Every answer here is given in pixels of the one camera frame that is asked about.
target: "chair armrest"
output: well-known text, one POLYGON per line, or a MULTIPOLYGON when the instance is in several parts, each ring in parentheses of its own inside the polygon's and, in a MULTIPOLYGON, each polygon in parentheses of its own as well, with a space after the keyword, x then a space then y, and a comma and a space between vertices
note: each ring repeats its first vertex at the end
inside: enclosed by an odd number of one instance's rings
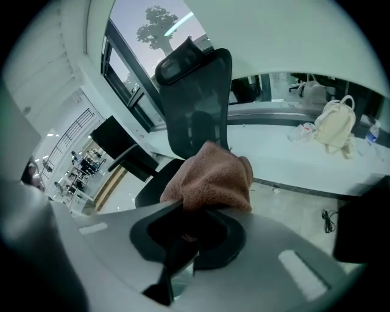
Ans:
POLYGON ((127 156, 131 153, 133 149, 135 149, 138 146, 138 144, 131 145, 128 149, 126 149, 121 155, 118 156, 117 159, 115 159, 112 164, 108 167, 107 171, 111 172, 113 171, 117 166, 119 166, 122 161, 124 161, 127 156))

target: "chair backrest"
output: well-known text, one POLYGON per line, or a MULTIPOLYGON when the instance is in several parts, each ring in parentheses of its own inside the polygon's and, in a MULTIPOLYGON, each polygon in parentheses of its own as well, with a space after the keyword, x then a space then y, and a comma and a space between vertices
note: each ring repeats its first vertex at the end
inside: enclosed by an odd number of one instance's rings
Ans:
POLYGON ((165 111, 169 145, 184 158, 206 141, 227 144, 227 106, 232 56, 226 49, 205 55, 190 38, 158 64, 155 76, 165 111))

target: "water bottle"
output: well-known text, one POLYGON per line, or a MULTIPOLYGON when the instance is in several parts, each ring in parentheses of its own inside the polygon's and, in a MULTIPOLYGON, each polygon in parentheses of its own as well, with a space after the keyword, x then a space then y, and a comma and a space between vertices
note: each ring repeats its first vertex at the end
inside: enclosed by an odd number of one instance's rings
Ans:
POLYGON ((369 146, 373 145, 379 136, 379 130, 380 130, 380 122, 376 120, 375 124, 371 126, 370 130, 368 131, 366 135, 366 141, 368 142, 369 146))

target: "chair headrest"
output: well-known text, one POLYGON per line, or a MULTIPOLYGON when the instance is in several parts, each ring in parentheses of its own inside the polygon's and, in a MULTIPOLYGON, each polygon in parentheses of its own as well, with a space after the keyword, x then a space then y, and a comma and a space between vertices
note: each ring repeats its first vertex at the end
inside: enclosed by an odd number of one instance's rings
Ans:
POLYGON ((204 58, 205 54, 188 37, 157 65, 156 80, 160 85, 169 85, 197 68, 204 58))

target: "sky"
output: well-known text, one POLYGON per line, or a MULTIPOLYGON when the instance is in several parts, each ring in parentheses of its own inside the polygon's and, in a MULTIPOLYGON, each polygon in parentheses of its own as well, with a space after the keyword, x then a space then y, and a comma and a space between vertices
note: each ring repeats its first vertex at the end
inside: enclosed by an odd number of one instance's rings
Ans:
MULTIPOLYGON (((149 43, 143 43, 137 40, 137 30, 143 24, 148 24, 145 11, 148 7, 159 5, 170 14, 176 14, 179 18, 183 18, 190 9, 186 6, 183 0, 116 0, 110 15, 111 20, 118 28, 121 35, 124 37, 127 44, 141 63, 149 77, 154 75, 155 66, 159 60, 165 58, 161 49, 151 50, 149 43)), ((195 16, 192 16, 183 23, 170 40, 173 49, 177 48, 188 36, 192 36, 193 40, 204 35, 200 23, 195 16)), ((113 53, 110 59, 110 64, 116 74, 123 81, 126 80, 128 70, 120 60, 116 53, 113 53)))

